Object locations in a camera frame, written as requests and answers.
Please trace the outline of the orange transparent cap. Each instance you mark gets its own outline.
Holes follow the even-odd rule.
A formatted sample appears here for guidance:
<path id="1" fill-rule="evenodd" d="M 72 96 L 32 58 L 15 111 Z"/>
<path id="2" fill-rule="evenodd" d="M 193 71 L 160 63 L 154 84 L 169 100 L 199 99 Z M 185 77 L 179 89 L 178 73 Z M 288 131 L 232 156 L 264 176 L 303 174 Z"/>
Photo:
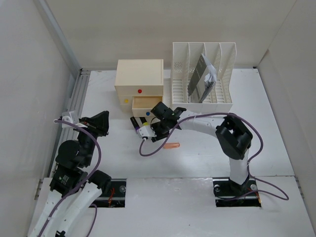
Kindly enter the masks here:
<path id="1" fill-rule="evenodd" d="M 175 149 L 175 148 L 179 148 L 180 147 L 180 143 L 176 142 L 176 143 L 166 143 L 163 148 L 164 149 Z"/>

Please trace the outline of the purple highlighter marker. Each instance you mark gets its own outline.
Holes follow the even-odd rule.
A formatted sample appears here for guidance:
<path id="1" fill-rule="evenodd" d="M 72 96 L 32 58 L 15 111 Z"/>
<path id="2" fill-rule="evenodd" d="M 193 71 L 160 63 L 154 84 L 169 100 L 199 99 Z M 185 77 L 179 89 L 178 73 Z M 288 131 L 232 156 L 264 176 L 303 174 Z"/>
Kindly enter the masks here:
<path id="1" fill-rule="evenodd" d="M 135 117 L 131 117 L 131 118 L 130 118 L 130 121 L 131 121 L 131 123 L 132 123 L 132 125 L 133 125 L 133 127 L 134 127 L 134 129 L 135 129 L 135 131 L 136 131 L 136 133 L 139 134 L 140 126 L 139 126 L 139 124 L 138 124 L 136 118 L 135 118 Z"/>

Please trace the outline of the cream drawer cabinet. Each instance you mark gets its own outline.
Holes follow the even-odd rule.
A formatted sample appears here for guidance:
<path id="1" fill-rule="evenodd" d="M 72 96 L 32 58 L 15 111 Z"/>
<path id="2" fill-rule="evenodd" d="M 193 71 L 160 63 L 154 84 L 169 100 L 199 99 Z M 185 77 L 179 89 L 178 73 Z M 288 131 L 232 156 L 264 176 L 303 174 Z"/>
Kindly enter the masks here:
<path id="1" fill-rule="evenodd" d="M 162 59 L 120 59 L 115 89 L 120 108 L 134 117 L 153 117 L 152 108 L 163 101 Z"/>

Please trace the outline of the grey setup guide booklet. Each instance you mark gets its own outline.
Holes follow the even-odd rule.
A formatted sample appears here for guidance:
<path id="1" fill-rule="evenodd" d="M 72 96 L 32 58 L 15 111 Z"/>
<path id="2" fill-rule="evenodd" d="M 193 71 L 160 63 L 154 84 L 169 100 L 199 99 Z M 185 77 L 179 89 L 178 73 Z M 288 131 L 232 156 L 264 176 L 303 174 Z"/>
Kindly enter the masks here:
<path id="1" fill-rule="evenodd" d="M 188 85 L 189 103 L 202 103 L 217 81 L 217 70 L 205 54 L 201 54 Z"/>

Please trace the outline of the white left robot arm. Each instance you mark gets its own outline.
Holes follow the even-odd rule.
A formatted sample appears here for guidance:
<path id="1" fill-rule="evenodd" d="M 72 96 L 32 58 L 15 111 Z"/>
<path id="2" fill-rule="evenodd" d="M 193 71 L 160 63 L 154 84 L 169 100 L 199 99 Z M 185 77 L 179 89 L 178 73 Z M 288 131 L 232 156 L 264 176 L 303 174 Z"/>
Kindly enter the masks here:
<path id="1" fill-rule="evenodd" d="M 111 188 L 111 177 L 98 170 L 102 151 L 97 142 L 109 133 L 109 112 L 102 111 L 90 118 L 78 118 L 74 111 L 65 112 L 54 123 L 79 134 L 76 140 L 67 140 L 58 148 L 57 168 L 31 237 L 68 237 L 83 212 Z"/>

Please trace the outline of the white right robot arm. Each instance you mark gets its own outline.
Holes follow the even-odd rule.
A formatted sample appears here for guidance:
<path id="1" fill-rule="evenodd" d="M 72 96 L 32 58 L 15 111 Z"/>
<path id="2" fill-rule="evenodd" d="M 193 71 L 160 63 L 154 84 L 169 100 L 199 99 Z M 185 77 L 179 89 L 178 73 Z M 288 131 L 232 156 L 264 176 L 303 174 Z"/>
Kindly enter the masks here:
<path id="1" fill-rule="evenodd" d="M 249 180 L 246 166 L 253 135 L 239 118 L 232 115 L 207 117 L 181 107 L 172 110 L 162 102 L 151 113 L 159 119 L 152 125 L 156 135 L 153 142 L 167 138 L 173 129 L 197 131 L 217 138 L 223 153 L 229 158 L 230 191 L 239 195 L 246 190 Z"/>

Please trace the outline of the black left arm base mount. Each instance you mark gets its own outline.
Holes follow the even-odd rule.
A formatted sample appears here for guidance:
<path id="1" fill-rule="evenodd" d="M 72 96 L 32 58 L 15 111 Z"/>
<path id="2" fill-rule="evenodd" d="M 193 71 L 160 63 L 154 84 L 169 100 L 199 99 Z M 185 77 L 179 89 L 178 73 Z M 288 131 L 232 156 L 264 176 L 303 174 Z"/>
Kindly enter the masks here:
<path id="1" fill-rule="evenodd" d="M 99 208 L 124 208 L 126 179 L 113 179 L 107 193 L 102 193 L 93 204 Z"/>

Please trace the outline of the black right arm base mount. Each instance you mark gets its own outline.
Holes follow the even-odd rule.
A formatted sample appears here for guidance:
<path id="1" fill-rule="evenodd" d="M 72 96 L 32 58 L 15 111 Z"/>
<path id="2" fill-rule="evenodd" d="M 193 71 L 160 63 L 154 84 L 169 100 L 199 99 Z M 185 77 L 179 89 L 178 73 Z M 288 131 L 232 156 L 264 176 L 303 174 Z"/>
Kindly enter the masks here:
<path id="1" fill-rule="evenodd" d="M 229 177 L 213 178 L 216 207 L 261 207 L 261 200 L 254 179 L 239 185 Z"/>

